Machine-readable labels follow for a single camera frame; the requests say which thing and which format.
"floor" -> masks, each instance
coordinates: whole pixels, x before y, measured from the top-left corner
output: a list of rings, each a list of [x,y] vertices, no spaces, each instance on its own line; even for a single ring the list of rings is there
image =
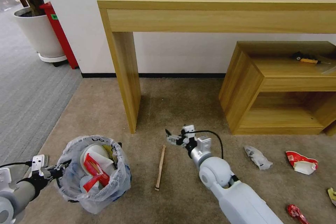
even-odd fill
[[[79,69],[39,59],[12,17],[21,7],[0,12],[0,163],[39,152],[82,80]]]
[[[165,128],[178,133],[184,124],[213,130],[223,140],[224,158],[232,171],[249,184],[285,224],[295,224],[285,211],[296,204],[310,223],[336,223],[335,206],[326,189],[336,187],[336,137],[320,135],[233,136],[223,116],[218,93],[222,79],[141,79],[142,100],[136,134],[127,126],[117,80],[83,79],[41,149],[55,163],[67,142],[80,135],[100,134],[123,143],[132,171],[132,187],[100,214],[65,202],[54,186],[43,190],[26,209],[23,224],[128,224],[229,222],[218,202],[198,178],[185,149],[168,145],[160,191],[154,190]],[[260,149],[274,163],[260,171],[246,156],[244,145]],[[285,151],[319,160],[312,175],[295,172]],[[214,139],[212,152],[220,156]]]

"robotic arm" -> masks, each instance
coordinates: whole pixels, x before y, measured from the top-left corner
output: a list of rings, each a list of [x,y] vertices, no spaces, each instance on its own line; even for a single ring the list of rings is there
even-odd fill
[[[49,166],[48,156],[34,156],[32,161],[23,163],[31,166],[29,177],[17,183],[19,179],[15,177],[17,165],[0,168],[0,223],[20,222],[28,203],[34,200],[52,180],[62,177],[64,169],[70,162],[71,160],[59,166]]]
[[[194,125],[184,126],[180,135],[172,135],[166,130],[167,141],[188,150],[189,157],[199,170],[201,181],[218,199],[230,223],[283,224],[266,202],[237,178],[228,162],[211,155],[211,138],[202,136],[195,139],[197,132],[201,131],[195,131]]]

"green sticker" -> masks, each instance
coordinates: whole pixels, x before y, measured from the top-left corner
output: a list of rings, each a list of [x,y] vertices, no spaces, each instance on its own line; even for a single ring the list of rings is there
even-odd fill
[[[52,18],[53,20],[58,20],[58,18],[57,18],[57,15],[56,15],[56,14],[51,14],[51,18]]]

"white flower pot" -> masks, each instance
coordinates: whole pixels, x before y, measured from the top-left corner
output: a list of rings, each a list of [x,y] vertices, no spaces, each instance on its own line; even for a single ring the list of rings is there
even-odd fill
[[[47,15],[20,17],[29,11],[30,7],[25,7],[14,12],[14,17],[33,48],[38,52],[40,59],[45,62],[66,60]]]

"red candy wrapper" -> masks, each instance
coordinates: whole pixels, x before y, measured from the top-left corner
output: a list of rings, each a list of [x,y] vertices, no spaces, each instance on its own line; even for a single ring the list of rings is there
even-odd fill
[[[288,205],[287,212],[292,218],[296,218],[301,224],[309,224],[306,217],[301,213],[300,209],[296,205]]]
[[[107,186],[110,181],[110,176],[108,176],[99,166],[99,164],[90,156],[88,153],[86,155],[84,166],[87,171],[93,176],[85,185],[84,189],[88,192],[93,187],[93,185],[99,181],[103,187]]]
[[[286,151],[287,158],[294,170],[306,175],[312,174],[318,168],[318,161],[310,159],[294,151]]]

